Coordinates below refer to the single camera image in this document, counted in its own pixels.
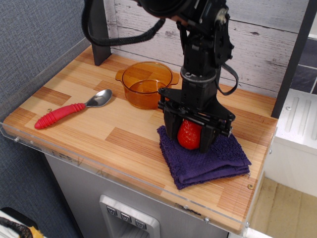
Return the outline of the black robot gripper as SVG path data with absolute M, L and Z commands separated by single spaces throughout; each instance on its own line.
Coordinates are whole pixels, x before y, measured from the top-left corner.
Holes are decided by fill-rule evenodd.
M 210 78 L 183 75 L 181 89 L 160 88 L 158 107 L 163 110 L 167 136 L 175 140 L 183 119 L 202 126 L 199 151 L 206 153 L 219 134 L 230 136 L 235 115 L 217 100 L 216 74 Z

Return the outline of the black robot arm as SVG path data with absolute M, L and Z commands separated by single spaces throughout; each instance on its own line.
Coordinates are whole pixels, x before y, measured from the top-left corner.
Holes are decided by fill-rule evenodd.
M 216 97 L 221 70 L 235 75 L 226 64 L 234 48 L 228 34 L 228 6 L 223 0 L 141 0 L 139 5 L 155 17 L 174 20 L 180 31 L 182 87 L 158 91 L 166 133 L 175 139 L 184 120 L 201 126 L 199 150 L 205 153 L 219 135 L 231 134 L 235 120 Z

